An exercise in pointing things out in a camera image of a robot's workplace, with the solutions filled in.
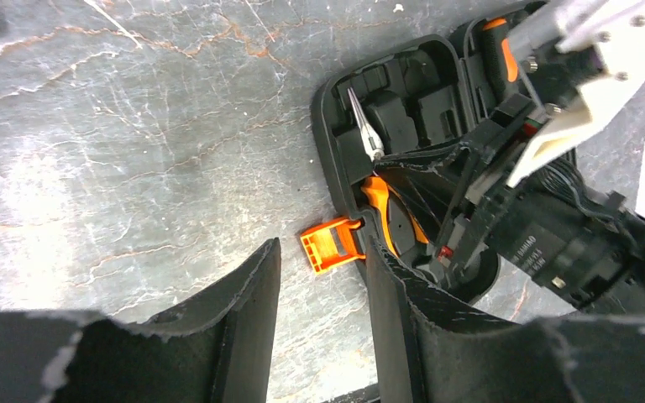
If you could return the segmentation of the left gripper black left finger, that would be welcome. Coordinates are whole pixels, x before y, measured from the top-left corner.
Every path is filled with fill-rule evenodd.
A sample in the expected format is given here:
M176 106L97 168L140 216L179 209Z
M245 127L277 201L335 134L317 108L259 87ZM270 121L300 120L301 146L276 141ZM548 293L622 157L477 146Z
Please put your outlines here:
M98 311L0 311L0 402L263 402L281 245L146 322Z

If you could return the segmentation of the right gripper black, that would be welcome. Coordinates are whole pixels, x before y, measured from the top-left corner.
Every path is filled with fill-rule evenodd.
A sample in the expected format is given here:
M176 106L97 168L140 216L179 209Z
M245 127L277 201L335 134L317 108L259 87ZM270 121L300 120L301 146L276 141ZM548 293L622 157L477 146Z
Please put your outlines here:
M508 186L531 102L515 94L463 139L391 154L373 164L451 270L486 246L578 311L645 311L645 218L621 194L600 194L559 156ZM469 161L484 153L493 155ZM473 211L459 238L454 221Z

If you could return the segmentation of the orange-handled pliers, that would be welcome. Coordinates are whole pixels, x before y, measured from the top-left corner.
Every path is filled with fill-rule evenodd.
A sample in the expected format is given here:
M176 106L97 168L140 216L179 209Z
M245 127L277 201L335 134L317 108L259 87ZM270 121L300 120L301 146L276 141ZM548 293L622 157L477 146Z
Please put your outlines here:
M354 88L350 86L347 89L350 106L353 111L354 120L359 129L359 136L362 141L364 152L374 164L385 156L383 141L377 131L374 129L369 119L364 113ZM390 189L386 182L377 174L369 176L361 186L363 193L367 196L369 204L373 207L380 217L379 228L382 237L385 240L387 248L395 255L399 256L397 248L394 246L391 237L391 229L388 220Z

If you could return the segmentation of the black plastic tool case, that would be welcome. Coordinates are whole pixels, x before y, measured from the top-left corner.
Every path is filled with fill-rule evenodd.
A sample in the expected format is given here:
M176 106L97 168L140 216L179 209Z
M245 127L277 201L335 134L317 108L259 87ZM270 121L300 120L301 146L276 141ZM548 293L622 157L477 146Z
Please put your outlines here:
M354 262L372 306L396 297L368 244L384 244L413 274L467 303L494 285L502 259L575 308L587 218L584 183L568 150L518 184L511 165L540 129L523 87L491 92L482 37L533 16L525 1L480 18L459 42L430 34L329 80L312 104L313 134L339 218L306 231L318 273Z

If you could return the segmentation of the black orange nut driver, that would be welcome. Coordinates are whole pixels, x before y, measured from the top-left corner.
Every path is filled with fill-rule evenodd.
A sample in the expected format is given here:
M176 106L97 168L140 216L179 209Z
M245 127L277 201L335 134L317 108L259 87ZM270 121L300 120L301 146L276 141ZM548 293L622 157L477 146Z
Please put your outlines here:
M495 18L483 25L480 34L486 77L499 103L519 91L519 67L511 53L509 32L508 21Z

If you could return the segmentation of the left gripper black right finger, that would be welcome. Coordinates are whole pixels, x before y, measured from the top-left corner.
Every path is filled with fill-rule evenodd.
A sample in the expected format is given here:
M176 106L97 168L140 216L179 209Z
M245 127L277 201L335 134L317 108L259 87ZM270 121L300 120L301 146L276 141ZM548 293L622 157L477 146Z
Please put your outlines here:
M438 288L375 239L366 278L384 402L645 402L645 317L509 322Z

